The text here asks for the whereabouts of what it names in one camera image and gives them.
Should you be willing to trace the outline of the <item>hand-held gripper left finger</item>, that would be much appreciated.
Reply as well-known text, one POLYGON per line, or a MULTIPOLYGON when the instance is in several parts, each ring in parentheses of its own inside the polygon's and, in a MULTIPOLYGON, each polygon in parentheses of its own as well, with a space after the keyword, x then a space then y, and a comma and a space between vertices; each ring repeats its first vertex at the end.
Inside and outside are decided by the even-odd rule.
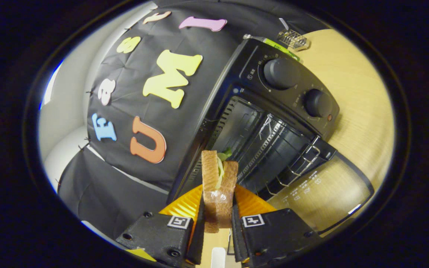
POLYGON ((160 212, 144 212, 116 242, 126 251, 169 268, 194 268, 204 244, 204 197, 199 185, 160 212))

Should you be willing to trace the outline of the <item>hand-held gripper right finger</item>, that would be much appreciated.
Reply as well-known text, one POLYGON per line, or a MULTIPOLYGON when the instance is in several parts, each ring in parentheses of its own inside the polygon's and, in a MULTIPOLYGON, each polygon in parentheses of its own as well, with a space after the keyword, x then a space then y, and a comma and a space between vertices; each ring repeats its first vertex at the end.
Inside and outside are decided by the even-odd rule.
POLYGON ((273 268, 322 240, 292 209, 275 209, 240 185, 233 194, 232 236, 243 268, 273 268))

